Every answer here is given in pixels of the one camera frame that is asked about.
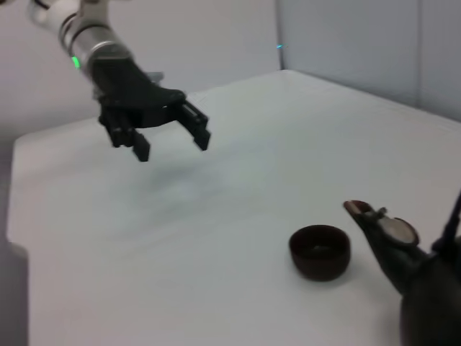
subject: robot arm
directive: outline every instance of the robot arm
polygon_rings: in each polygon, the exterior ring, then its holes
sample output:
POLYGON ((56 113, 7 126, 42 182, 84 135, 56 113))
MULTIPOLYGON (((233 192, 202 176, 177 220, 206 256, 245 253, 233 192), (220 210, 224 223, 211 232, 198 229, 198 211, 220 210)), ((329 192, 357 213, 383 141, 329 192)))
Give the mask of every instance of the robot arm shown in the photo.
MULTIPOLYGON (((3 1, 0 4, 13 2, 3 1)), ((159 87, 139 69, 109 25, 108 3, 31 0, 28 11, 35 24, 58 36, 76 67, 93 83, 101 105, 99 122, 114 147, 133 148, 140 161, 148 161, 151 146, 136 129, 177 121, 207 150, 208 118, 188 103, 184 92, 159 87)))

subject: table surface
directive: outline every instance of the table surface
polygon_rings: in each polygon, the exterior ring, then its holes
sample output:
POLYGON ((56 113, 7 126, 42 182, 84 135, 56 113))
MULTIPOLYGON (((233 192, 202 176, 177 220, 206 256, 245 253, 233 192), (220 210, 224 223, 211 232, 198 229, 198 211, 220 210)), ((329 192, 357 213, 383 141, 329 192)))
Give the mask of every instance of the table surface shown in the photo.
POLYGON ((398 345, 400 299, 341 207, 359 199, 439 235, 461 187, 461 124, 293 71, 190 99, 151 162, 88 120, 14 150, 9 240, 30 261, 31 346, 398 345), (290 236, 345 230, 352 263, 302 279, 290 236))

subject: teapot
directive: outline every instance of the teapot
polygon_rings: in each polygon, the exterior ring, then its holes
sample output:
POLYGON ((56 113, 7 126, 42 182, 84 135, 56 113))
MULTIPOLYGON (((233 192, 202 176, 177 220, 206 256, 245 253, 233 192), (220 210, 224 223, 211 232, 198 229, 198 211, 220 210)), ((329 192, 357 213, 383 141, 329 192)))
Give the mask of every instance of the teapot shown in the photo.
POLYGON ((363 230, 382 271, 402 295, 403 346, 461 346, 461 196, 430 254, 418 247, 419 235, 385 208, 351 200, 344 207, 363 230))

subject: teapot spout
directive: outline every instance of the teapot spout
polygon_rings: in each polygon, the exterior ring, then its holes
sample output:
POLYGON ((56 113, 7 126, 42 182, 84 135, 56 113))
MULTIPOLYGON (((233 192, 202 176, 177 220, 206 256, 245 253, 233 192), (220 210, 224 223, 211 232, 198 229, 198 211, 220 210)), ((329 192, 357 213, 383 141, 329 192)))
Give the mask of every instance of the teapot spout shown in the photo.
POLYGON ((404 295, 415 274, 429 259, 418 247, 416 230, 404 220, 387 217, 386 209, 375 211, 365 202, 352 200, 345 202, 344 207, 363 230, 382 271, 404 295))

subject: dark brown cup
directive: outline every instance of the dark brown cup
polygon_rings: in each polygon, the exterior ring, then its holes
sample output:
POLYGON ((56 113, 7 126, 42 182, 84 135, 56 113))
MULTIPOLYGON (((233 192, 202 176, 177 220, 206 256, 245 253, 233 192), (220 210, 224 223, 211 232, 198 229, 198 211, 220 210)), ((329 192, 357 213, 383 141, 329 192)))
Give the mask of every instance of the dark brown cup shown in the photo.
POLYGON ((332 226, 300 229, 290 239, 290 251, 296 268, 314 281, 339 278, 351 261, 349 237, 332 226))

